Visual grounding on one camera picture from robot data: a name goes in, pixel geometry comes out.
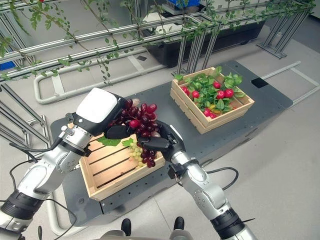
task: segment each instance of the robotic hand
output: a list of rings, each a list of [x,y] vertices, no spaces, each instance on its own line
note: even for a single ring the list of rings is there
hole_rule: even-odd
[[[195,158],[187,155],[183,139],[176,129],[157,122],[161,137],[139,138],[140,144],[146,149],[162,152],[165,160],[172,164],[171,178],[175,176],[191,194],[222,240],[257,240],[232,209],[221,187],[211,180]]]
[[[72,114],[72,128],[65,127],[58,140],[38,163],[28,169],[16,190],[0,207],[0,239],[23,240],[22,232],[50,193],[57,189],[81,156],[88,156],[88,144],[102,133],[109,139],[123,139],[132,134],[126,126],[110,126],[124,108],[124,98],[94,88]],[[186,154],[183,140],[173,126],[157,121],[161,137],[139,137],[149,150],[162,152],[171,163],[171,177],[180,180],[198,207],[211,221],[223,240],[257,240],[231,208],[223,190]]]

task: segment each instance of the shoe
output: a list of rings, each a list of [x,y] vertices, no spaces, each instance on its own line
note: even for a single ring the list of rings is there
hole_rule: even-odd
[[[124,231],[126,236],[131,236],[131,221],[129,218],[122,221],[121,230]]]
[[[185,229],[185,220],[181,216],[178,216],[174,221],[173,230],[176,230],[176,229],[181,229],[181,230]]]

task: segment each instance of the gray floor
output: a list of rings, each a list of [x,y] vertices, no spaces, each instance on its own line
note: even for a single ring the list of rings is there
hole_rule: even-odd
[[[319,53],[292,40],[286,49],[288,57],[279,60],[256,46],[266,34],[268,29],[265,27],[256,41],[215,53],[211,56],[209,66],[237,60],[257,75],[263,76],[301,61],[296,68],[320,82]],[[76,78],[71,74],[66,78],[77,88],[84,83],[94,83],[95,79],[99,78],[98,71],[92,69],[85,77]],[[106,89],[122,96],[131,95],[169,82],[172,71],[173,69],[162,69]],[[291,99],[303,95],[312,87],[290,71],[269,78],[268,82]],[[50,105],[40,105],[33,97],[32,79],[12,82],[10,85],[38,113],[45,114],[50,123],[62,118],[65,113],[74,111],[85,97],[80,95]],[[9,102],[2,93],[1,100]],[[226,191],[226,195],[243,220],[256,218],[248,225],[260,240],[320,239],[320,207],[317,204],[320,199],[319,102],[320,91],[284,112],[251,141],[205,167],[211,170],[231,166],[239,170],[239,180]],[[0,139],[0,159],[0,199],[4,199],[12,192],[8,169],[23,161],[25,156],[8,147],[8,143]],[[15,171],[17,180],[21,179],[27,168],[28,166],[24,165]],[[232,177],[229,172],[213,176],[221,186]],[[64,202],[61,191],[58,200]],[[184,217],[185,229],[191,232],[195,240],[219,239],[191,196],[178,185],[155,195],[112,223],[90,226],[67,239],[99,238],[108,230],[118,229],[124,218],[132,220],[133,236],[165,239],[172,231],[177,216]],[[63,211],[60,212],[60,222],[62,227],[69,224]],[[50,230],[45,205],[25,232],[27,239],[37,239],[38,225],[43,226],[43,239],[55,237]]]
[[[270,19],[266,25],[271,27],[274,23],[275,19]],[[320,53],[320,19],[308,16],[294,34],[293,39]]]

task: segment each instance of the vine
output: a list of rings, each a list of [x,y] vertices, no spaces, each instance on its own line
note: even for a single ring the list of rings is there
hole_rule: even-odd
[[[95,19],[98,22],[98,25],[102,25],[106,31],[109,33],[108,37],[105,38],[105,43],[108,46],[114,45],[115,50],[107,54],[106,56],[100,56],[99,52],[96,53],[97,63],[100,66],[100,71],[103,74],[103,79],[106,85],[110,85],[111,82],[109,81],[110,73],[109,73],[109,61],[112,58],[118,58],[119,57],[119,47],[118,47],[118,41],[115,38],[115,36],[110,32],[107,24],[110,24],[111,26],[117,27],[117,22],[108,17],[108,7],[110,6],[109,0],[80,0],[81,3],[83,3],[84,8],[86,10],[89,10]],[[242,6],[239,11],[230,10],[231,3],[234,1],[239,1],[239,4]],[[87,48],[85,48],[76,38],[75,32],[71,32],[71,23],[67,19],[67,16],[65,15],[64,10],[60,7],[59,3],[46,3],[43,0],[21,0],[21,2],[25,3],[29,8],[28,10],[31,12],[31,17],[28,17],[24,12],[23,9],[17,9],[16,8],[16,0],[7,0],[7,4],[9,5],[10,12],[13,15],[14,20],[16,21],[17,25],[24,31],[28,36],[30,34],[25,29],[24,25],[22,24],[21,19],[19,18],[19,14],[21,13],[28,21],[30,22],[32,28],[34,30],[37,30],[37,27],[42,19],[44,19],[44,26],[47,30],[49,30],[52,25],[56,25],[59,29],[61,29],[63,32],[65,32],[65,39],[72,39],[74,43],[79,44],[80,47],[82,47],[84,50],[88,51]],[[257,1],[255,7],[253,9],[246,10],[247,6],[250,5],[249,0],[226,0],[227,2],[227,10],[225,12],[225,15],[217,14],[215,7],[214,7],[214,1],[213,0],[206,0],[206,7],[204,9],[205,13],[210,16],[211,21],[209,22],[211,25],[226,25],[228,24],[231,29],[237,29],[242,20],[237,20],[237,17],[239,16],[249,16],[249,20],[253,20],[257,23],[260,21],[264,21],[271,17],[290,17],[293,14],[301,13],[306,11],[306,7],[309,9],[309,12],[311,12],[311,9],[315,6],[314,0],[306,0],[304,3],[294,2],[290,0],[285,1],[275,1],[271,0],[268,4],[265,5],[265,8],[261,10],[261,7],[259,7],[260,0]],[[164,22],[161,14],[164,12],[164,9],[161,5],[157,3],[156,0],[153,0],[154,5],[151,6],[151,12],[156,12],[160,18],[160,25],[161,29],[158,31],[158,34],[166,35],[166,29],[164,28]],[[183,37],[186,37],[187,40],[193,40],[195,37],[200,36],[203,34],[204,31],[207,30],[208,22],[193,22],[189,17],[186,17],[185,13],[185,7],[188,6],[189,0],[177,0],[177,5],[182,11],[182,29],[181,29],[181,35]],[[98,12],[95,12],[92,4],[96,4]],[[133,0],[122,0],[120,2],[120,6],[126,7],[129,11],[129,14],[131,16],[131,19],[134,20],[136,24],[136,31],[131,31],[128,33],[123,33],[122,37],[126,39],[128,36],[131,36],[133,40],[143,41],[144,34],[141,28],[141,25],[144,24],[144,20],[142,18],[139,18],[135,15],[135,5]],[[196,27],[194,31],[187,31],[190,27]],[[152,45],[152,43],[144,43],[143,46]],[[23,51],[17,49],[14,45],[14,39],[11,36],[0,36],[0,57],[4,57],[6,54],[6,49],[11,48],[18,52],[22,57],[28,57]],[[62,66],[70,66],[71,64],[78,64],[79,67],[77,70],[79,72],[82,72],[83,69],[89,71],[89,65],[92,63],[91,60],[86,60],[82,62],[76,62],[72,59],[72,56],[68,55],[68,57],[63,59],[57,60]],[[38,64],[41,63],[40,60],[37,60],[35,62],[32,62],[32,66],[38,66]],[[17,66],[15,69],[20,70],[24,66]],[[60,68],[52,69],[52,75],[57,76],[58,70]],[[36,68],[33,71],[30,71],[33,75],[41,74],[43,76],[47,76],[47,74],[42,71],[42,69]],[[7,74],[2,73],[1,78],[9,80]]]

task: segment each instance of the wooden slat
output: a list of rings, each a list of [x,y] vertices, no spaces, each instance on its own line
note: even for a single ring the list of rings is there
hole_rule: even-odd
[[[95,193],[98,189],[96,188],[95,181],[93,179],[93,173],[91,172],[91,168],[89,163],[87,162],[86,157],[82,157],[79,161],[80,168],[82,172],[82,176],[84,179],[85,187],[88,192],[88,195]]]
[[[225,118],[220,118],[220,120],[216,121],[214,125],[210,125],[209,127],[204,127],[203,124],[195,116],[195,114],[188,108],[188,106],[183,102],[183,100],[179,98],[179,96],[173,89],[171,89],[170,95],[174,99],[174,101],[178,104],[180,109],[184,112],[184,114],[188,117],[188,119],[192,122],[192,124],[196,127],[196,129],[199,131],[200,134],[204,134],[236,118],[239,118],[243,116],[248,110],[247,108],[243,108],[241,111],[238,111],[236,114],[229,115]]]
[[[112,179],[119,177],[132,169],[135,169],[137,164],[138,164],[138,161],[136,161],[136,160],[123,161],[123,162],[99,173],[98,175],[93,176],[95,185],[98,188],[100,185],[102,185],[106,182],[109,182]]]
[[[158,158],[155,160],[155,166],[148,168],[143,166],[135,171],[131,171],[123,176],[120,176],[116,180],[100,187],[95,193],[91,194],[89,197],[97,201],[101,201],[112,194],[115,194],[119,190],[133,184],[134,182],[140,180],[141,178],[149,175],[150,173],[162,168],[165,165],[165,159],[162,157],[161,153],[158,154]]]
[[[91,171],[93,174],[99,173],[104,169],[110,168],[111,166],[116,165],[117,163],[120,163],[125,159],[128,159],[130,156],[131,150],[129,148],[118,151],[115,154],[109,155],[99,161],[96,161],[95,163],[92,163],[90,165]]]
[[[202,71],[198,71],[192,74],[188,74],[184,76],[183,78],[193,77],[200,73],[205,73],[206,75],[212,75],[215,72],[215,68],[211,67]],[[223,75],[216,77],[216,80],[218,82],[223,82]],[[201,124],[204,126],[204,128],[209,128],[210,126],[216,126],[218,122],[223,121],[224,119],[230,119],[232,118],[231,115],[239,116],[240,113],[242,113],[245,110],[248,110],[254,101],[249,96],[244,96],[241,98],[235,97],[234,100],[230,103],[233,107],[236,107],[236,109],[226,112],[224,114],[219,115],[218,117],[211,119],[210,117],[206,117],[201,110],[195,105],[195,103],[183,92],[181,87],[188,86],[187,83],[184,83],[184,81],[181,81],[180,84],[178,84],[178,81],[176,79],[172,80],[171,87],[175,91],[175,93],[180,97],[180,99],[184,102],[184,104],[187,106],[188,109],[192,111],[192,113],[196,116],[196,118],[201,122]]]

